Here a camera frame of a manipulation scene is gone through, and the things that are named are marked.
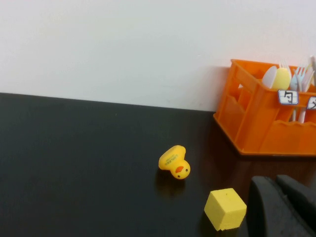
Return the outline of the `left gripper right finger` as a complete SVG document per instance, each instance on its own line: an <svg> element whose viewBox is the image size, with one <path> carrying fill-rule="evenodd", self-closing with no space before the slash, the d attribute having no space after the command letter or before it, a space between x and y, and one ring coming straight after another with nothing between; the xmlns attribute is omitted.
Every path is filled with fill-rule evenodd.
<svg viewBox="0 0 316 237"><path fill-rule="evenodd" d="M278 175L276 183L287 195L300 217L312 229L316 229L316 192L287 175Z"/></svg>

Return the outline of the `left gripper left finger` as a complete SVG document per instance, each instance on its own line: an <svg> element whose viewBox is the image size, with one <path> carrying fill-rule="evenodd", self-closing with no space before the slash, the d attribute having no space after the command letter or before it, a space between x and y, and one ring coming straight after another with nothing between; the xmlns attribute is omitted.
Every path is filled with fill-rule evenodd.
<svg viewBox="0 0 316 237"><path fill-rule="evenodd" d="M300 217L276 180L254 176L249 187L248 235L312 237L314 230Z"/></svg>

